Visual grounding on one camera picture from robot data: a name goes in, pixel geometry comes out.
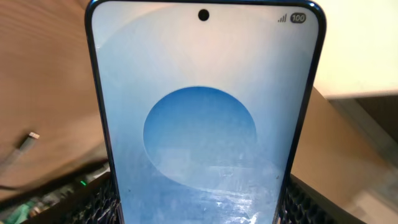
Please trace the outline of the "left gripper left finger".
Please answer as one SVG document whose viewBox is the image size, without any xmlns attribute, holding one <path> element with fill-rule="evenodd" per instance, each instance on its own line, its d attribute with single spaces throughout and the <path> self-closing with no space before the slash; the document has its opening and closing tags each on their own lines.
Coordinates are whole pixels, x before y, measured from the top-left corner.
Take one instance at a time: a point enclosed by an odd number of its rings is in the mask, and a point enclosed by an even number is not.
<svg viewBox="0 0 398 224">
<path fill-rule="evenodd" d="M 117 224 L 120 201 L 110 174 L 103 174 L 25 224 Z"/>
</svg>

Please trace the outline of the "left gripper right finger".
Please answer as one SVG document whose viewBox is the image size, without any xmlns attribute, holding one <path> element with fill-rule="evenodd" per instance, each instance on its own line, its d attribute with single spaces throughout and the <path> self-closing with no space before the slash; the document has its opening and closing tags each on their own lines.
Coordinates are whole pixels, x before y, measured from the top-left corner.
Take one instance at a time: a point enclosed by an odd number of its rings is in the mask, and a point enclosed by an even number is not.
<svg viewBox="0 0 398 224">
<path fill-rule="evenodd" d="M 364 224 L 291 175 L 279 210 L 280 224 Z"/>
</svg>

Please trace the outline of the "blue Galaxy smartphone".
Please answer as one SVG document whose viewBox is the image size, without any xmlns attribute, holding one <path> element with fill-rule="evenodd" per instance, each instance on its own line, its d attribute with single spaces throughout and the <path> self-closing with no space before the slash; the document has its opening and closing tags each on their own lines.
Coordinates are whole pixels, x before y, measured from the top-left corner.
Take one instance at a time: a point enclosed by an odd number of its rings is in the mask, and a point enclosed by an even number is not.
<svg viewBox="0 0 398 224">
<path fill-rule="evenodd" d="M 313 1 L 90 1 L 121 223 L 276 223 L 326 34 Z"/>
</svg>

